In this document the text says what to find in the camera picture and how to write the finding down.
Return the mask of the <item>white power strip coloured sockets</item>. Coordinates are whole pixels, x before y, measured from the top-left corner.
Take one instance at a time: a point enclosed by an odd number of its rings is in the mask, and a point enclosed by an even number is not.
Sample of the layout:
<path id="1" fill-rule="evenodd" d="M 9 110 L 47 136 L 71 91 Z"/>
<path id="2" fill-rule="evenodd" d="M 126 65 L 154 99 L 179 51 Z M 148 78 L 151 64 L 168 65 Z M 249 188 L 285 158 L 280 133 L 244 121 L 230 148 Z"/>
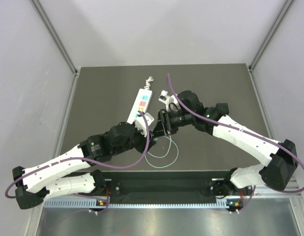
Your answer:
<path id="1" fill-rule="evenodd" d="M 143 88 L 139 89 L 127 119 L 128 123 L 133 123 L 135 119 L 139 117 L 140 113 L 138 111 L 141 111 L 143 113 L 147 112 L 149 103 L 152 98 L 152 94 L 153 92 L 151 90 L 147 90 Z"/>

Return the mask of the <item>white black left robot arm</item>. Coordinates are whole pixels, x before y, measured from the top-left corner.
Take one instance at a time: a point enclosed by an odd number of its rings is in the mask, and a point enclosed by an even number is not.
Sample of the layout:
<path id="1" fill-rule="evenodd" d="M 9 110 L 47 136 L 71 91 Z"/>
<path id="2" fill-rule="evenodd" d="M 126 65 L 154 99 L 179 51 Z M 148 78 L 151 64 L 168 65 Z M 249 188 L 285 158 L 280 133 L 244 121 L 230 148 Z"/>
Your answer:
<path id="1" fill-rule="evenodd" d="M 93 135 L 66 153 L 43 164 L 12 170 L 15 198 L 20 209 L 36 207 L 46 200 L 62 195 L 94 193 L 101 195 L 106 183 L 100 171 L 69 175 L 94 165 L 108 167 L 113 156 L 136 149 L 145 155 L 152 141 L 151 123 L 142 117 L 133 123 L 121 122 L 104 134 Z"/>

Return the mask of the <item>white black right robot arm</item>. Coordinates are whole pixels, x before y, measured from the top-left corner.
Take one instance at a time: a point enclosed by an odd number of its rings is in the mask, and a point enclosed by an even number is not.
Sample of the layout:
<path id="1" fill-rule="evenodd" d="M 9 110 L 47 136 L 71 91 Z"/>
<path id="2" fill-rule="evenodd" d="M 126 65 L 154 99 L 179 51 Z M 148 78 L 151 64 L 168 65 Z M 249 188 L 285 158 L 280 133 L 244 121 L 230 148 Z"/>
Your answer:
<path id="1" fill-rule="evenodd" d="M 247 152 L 259 163 L 246 168 L 233 168 L 224 178 L 223 186 L 234 195 L 250 185 L 265 185 L 284 191 L 298 163 L 295 144 L 290 140 L 279 142 L 261 136 L 234 121 L 228 114 L 228 104 L 204 107 L 197 95 L 186 90 L 169 96 L 163 90 L 159 101 L 166 109 L 159 111 L 156 135 L 175 134 L 179 127 L 192 125 L 196 130 L 227 141 Z"/>

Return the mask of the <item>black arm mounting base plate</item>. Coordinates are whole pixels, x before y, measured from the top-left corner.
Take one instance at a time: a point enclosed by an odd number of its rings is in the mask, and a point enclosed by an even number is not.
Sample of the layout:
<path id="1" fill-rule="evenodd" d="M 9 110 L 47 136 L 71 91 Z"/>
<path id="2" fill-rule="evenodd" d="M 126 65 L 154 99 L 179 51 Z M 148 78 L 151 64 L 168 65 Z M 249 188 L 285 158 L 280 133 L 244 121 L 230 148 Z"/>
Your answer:
<path id="1" fill-rule="evenodd" d="M 243 197 L 252 192 L 250 187 L 234 187 L 227 171 L 112 171 L 101 175 L 102 182 L 90 196 L 163 201 L 174 197 L 197 200 Z"/>

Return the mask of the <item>aluminium frame post right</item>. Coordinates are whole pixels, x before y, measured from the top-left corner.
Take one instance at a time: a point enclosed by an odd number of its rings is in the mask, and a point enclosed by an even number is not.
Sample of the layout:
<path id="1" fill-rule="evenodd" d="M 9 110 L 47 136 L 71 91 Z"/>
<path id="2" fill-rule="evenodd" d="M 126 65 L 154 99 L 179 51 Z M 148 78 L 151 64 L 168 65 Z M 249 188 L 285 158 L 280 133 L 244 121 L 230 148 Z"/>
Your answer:
<path id="1" fill-rule="evenodd" d="M 248 66 L 249 73 L 252 73 L 254 69 L 257 67 L 259 61 L 261 60 L 262 56 L 264 55 L 266 49 L 268 48 L 269 44 L 271 43 L 275 33 L 278 31 L 279 27 L 281 26 L 283 20 L 287 16 L 289 10 L 291 9 L 292 5 L 294 4 L 294 0 L 285 0 L 283 3 L 282 8 L 280 9 L 278 15 L 275 17 L 275 20 L 270 27 L 270 30 L 266 34 L 260 48 L 258 49 L 255 57 L 253 58 L 251 64 Z"/>

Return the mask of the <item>aluminium frame post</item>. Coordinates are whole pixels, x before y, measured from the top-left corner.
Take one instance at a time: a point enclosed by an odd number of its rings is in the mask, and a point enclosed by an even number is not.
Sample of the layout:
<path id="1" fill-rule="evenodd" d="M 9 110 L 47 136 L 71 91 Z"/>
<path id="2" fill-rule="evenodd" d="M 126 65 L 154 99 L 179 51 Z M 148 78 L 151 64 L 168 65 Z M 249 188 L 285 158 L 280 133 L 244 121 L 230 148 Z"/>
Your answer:
<path id="1" fill-rule="evenodd" d="M 42 23 L 44 24 L 45 28 L 47 29 L 49 35 L 51 36 L 53 42 L 55 43 L 58 51 L 62 55 L 63 59 L 65 60 L 66 64 L 68 65 L 69 69 L 74 75 L 77 75 L 78 69 L 75 67 L 73 61 L 71 60 L 67 50 L 65 49 L 60 37 L 58 36 L 51 20 L 49 19 L 45 9 L 43 8 L 41 2 L 39 0 L 30 0 L 29 1 L 34 10 L 39 15 Z"/>
<path id="2" fill-rule="evenodd" d="M 275 20 L 270 27 L 270 30 L 266 34 L 260 48 L 258 49 L 255 57 L 253 58 L 251 64 L 248 66 L 249 73 L 252 73 L 254 69 L 257 67 L 259 61 L 261 60 L 262 56 L 264 55 L 266 49 L 268 48 L 269 44 L 271 43 L 275 33 L 278 31 L 279 27 L 281 26 L 283 20 L 287 16 L 289 10 L 291 9 L 292 5 L 294 4 L 294 0 L 285 0 L 283 3 L 282 8 L 280 9 L 278 15 L 275 17 Z"/>

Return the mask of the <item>aluminium frame post left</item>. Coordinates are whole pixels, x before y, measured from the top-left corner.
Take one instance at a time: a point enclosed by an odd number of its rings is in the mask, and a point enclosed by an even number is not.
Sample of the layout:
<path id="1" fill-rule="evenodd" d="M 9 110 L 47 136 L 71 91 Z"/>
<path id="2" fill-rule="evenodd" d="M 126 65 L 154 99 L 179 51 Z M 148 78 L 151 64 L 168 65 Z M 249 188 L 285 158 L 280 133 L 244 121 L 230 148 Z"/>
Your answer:
<path id="1" fill-rule="evenodd" d="M 67 50 L 65 49 L 60 37 L 58 36 L 51 20 L 49 19 L 45 9 L 43 8 L 41 2 L 39 0 L 30 0 L 29 1 L 34 10 L 39 15 L 42 23 L 44 24 L 45 28 L 47 29 L 49 35 L 51 36 L 53 42 L 55 43 L 58 51 L 62 55 L 63 59 L 65 60 L 66 64 L 68 65 L 69 69 L 74 75 L 77 75 L 78 69 L 75 67 L 73 61 L 71 60 Z"/>

